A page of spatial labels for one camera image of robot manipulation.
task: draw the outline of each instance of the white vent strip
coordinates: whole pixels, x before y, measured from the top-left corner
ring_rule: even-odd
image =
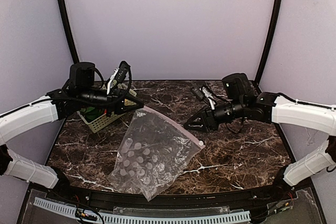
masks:
[[[75,207],[66,206],[55,203],[49,200],[40,199],[35,197],[34,206],[46,209],[56,214],[76,219]],[[86,211],[87,214],[97,216],[93,212]],[[207,216],[207,217],[193,217],[193,218],[144,218],[144,217],[131,217],[120,216],[100,213],[106,224],[234,224],[251,221],[250,212],[237,212],[234,214]],[[90,223],[102,223],[98,217],[96,222],[86,220]]]

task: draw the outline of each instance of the transparent plastic bag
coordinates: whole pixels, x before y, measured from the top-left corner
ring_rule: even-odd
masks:
[[[202,141],[165,115],[144,107],[134,113],[108,180],[123,193],[142,193],[148,201],[169,188]]]

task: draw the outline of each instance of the marble tabletop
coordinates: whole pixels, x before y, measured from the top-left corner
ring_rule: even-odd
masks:
[[[191,94],[195,81],[134,81],[132,89],[146,106],[183,124],[204,103]],[[213,91],[225,95],[220,81],[208,81]],[[128,113],[98,133],[92,133],[75,113],[64,124],[48,165],[60,168],[73,186],[116,191],[107,180],[117,150],[132,120]],[[232,123],[238,129],[240,121]],[[279,168],[290,159],[275,127],[246,121],[240,134],[221,125],[211,133],[192,133],[205,148],[162,194],[205,194],[270,185]]]

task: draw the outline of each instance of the basket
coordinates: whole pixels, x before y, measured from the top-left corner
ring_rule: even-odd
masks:
[[[127,86],[122,83],[122,84],[119,84],[118,87],[120,89],[126,89]],[[133,96],[137,96],[136,92],[134,90],[131,90],[129,91],[129,93]],[[134,105],[135,103],[134,102],[131,102],[127,99],[125,99],[125,106],[130,106],[130,105]],[[106,127],[107,125],[109,125],[110,123],[114,122],[116,119],[122,117],[124,114],[121,114],[121,115],[115,115],[114,113],[111,114],[110,117],[107,117],[106,114],[103,114],[101,115],[100,117],[94,119],[92,122],[88,122],[84,116],[82,116],[80,114],[79,111],[77,111],[78,115],[80,116],[80,118],[84,121],[84,123],[89,126],[89,128],[92,130],[93,133],[97,133],[98,131],[100,131],[102,128]]]

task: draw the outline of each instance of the black vertical post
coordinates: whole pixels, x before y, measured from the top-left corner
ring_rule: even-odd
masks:
[[[280,11],[280,5],[281,5],[281,0],[274,0],[274,5],[273,5],[273,11],[272,11],[272,16],[271,16],[271,21],[269,23],[269,28],[268,28],[268,33],[265,41],[265,46],[263,53],[261,55],[261,60],[259,63],[258,71],[255,77],[255,82],[259,85],[261,81],[261,76],[263,75],[267,58],[269,55],[269,51],[271,49],[272,45],[272,40],[275,32],[275,28],[277,26],[277,21],[278,21],[278,16],[279,16],[279,11]]]
[[[78,58],[78,54],[76,51],[76,46],[75,46],[74,38],[72,36],[71,28],[70,28],[70,22],[69,22],[68,13],[67,13],[66,5],[65,5],[65,0],[57,0],[57,1],[58,1],[59,12],[61,13],[63,28],[64,28],[65,36],[67,38],[72,60],[74,63],[78,63],[79,58]]]

